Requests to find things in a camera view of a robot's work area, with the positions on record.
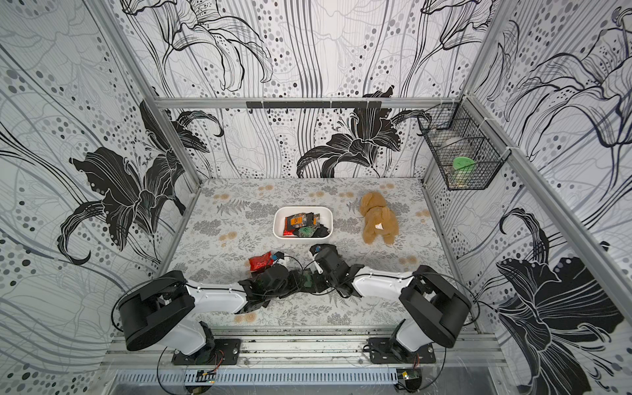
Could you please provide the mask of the black barcode tea bag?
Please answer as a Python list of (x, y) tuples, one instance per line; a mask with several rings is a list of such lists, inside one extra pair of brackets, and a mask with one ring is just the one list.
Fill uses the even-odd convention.
[(330, 230), (323, 224), (319, 224), (319, 226), (314, 231), (313, 237), (317, 239), (324, 239), (330, 235)]

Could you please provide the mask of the red long tea bag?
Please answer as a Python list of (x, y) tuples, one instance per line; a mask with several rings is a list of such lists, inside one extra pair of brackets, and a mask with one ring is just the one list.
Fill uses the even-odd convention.
[(291, 235), (294, 235), (294, 226), (291, 225), (291, 220), (284, 220), (284, 229), (283, 229), (283, 233), (282, 236), (283, 237), (290, 237)]

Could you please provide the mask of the green picture tea bag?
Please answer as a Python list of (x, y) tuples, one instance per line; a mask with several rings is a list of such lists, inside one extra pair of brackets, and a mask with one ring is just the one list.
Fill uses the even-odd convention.
[(294, 231), (294, 235), (299, 238), (315, 238), (318, 236), (318, 226), (304, 226)]

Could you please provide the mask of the orange label tea bag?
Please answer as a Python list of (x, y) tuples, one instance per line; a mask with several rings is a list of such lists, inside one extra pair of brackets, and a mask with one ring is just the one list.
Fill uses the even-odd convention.
[(295, 229), (304, 226), (313, 226), (316, 224), (316, 220), (314, 219), (314, 214), (312, 212), (303, 212), (291, 215), (286, 219), (291, 220), (291, 225), (293, 225)]

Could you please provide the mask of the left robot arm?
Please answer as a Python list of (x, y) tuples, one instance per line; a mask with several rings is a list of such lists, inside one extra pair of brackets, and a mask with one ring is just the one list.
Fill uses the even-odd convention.
[(126, 295), (117, 304), (127, 350), (154, 345), (173, 348), (186, 357), (213, 353), (215, 339), (209, 325), (193, 321), (199, 314), (248, 314), (274, 299), (301, 289), (300, 269), (274, 263), (234, 284), (205, 284), (171, 271)]

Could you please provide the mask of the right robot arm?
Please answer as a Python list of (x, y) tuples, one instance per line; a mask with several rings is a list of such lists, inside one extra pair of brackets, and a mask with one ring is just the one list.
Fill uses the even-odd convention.
[(408, 317), (388, 340), (389, 352), (402, 357), (435, 343), (451, 348), (470, 314), (472, 302), (427, 265), (414, 272), (391, 273), (347, 264), (330, 244), (309, 249), (325, 284), (345, 297), (374, 297), (398, 302)]

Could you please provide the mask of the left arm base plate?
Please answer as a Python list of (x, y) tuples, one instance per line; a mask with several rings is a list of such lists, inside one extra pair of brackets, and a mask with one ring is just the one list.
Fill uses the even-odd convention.
[(204, 346), (192, 355), (176, 352), (171, 362), (174, 365), (237, 365), (240, 348), (240, 339), (220, 338), (214, 341), (213, 347)]

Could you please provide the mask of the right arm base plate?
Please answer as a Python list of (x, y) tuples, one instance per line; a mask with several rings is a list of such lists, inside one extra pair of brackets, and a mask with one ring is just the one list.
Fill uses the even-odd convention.
[(371, 337), (363, 346), (362, 352), (368, 353), (374, 365), (429, 365), (436, 363), (434, 348), (424, 345), (415, 352), (410, 352), (395, 340), (386, 337)]

